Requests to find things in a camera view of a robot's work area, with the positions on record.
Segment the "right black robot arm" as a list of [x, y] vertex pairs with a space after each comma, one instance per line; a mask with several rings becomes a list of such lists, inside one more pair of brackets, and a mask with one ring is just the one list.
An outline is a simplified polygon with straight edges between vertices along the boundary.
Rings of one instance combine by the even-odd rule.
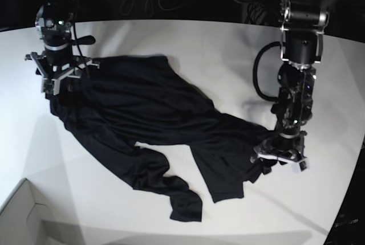
[[44, 0], [36, 14], [35, 27], [44, 50], [41, 54], [31, 52], [25, 59], [36, 64], [45, 94], [58, 95], [62, 80], [78, 79], [88, 67], [100, 66], [81, 52], [81, 45], [93, 45], [96, 40], [91, 35], [76, 36], [77, 9], [78, 0]]

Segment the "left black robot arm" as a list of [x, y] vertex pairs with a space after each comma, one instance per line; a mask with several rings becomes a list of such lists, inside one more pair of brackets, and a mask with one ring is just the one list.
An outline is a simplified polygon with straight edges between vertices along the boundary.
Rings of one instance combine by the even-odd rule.
[[[330, 9], [338, 0], [281, 0], [281, 40], [263, 47], [254, 61], [253, 84], [260, 98], [271, 102], [277, 122], [271, 135], [254, 148], [255, 160], [263, 173], [269, 174], [276, 163], [292, 164], [300, 172], [308, 168], [304, 155], [302, 126], [311, 120], [315, 64], [323, 54], [323, 36], [330, 19]], [[258, 65], [262, 55], [273, 47], [281, 49], [277, 97], [265, 95], [258, 85]]]

